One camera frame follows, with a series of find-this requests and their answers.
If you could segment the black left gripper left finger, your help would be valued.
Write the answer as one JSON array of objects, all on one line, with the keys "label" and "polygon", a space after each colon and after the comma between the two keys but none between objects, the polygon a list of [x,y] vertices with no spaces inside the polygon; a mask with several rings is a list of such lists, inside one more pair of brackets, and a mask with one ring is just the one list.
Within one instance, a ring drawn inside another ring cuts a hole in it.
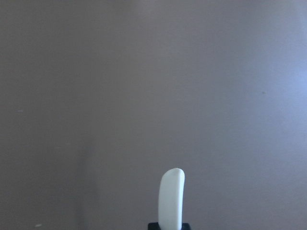
[{"label": "black left gripper left finger", "polygon": [[159,230],[159,223],[158,222],[149,223],[147,226],[147,230]]}]

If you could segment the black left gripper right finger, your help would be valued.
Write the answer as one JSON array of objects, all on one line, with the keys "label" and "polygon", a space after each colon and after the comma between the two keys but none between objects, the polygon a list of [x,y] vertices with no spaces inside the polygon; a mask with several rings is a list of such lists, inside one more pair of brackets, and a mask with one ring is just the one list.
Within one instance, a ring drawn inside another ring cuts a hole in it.
[{"label": "black left gripper right finger", "polygon": [[191,227],[188,223],[182,223],[181,230],[191,230]]}]

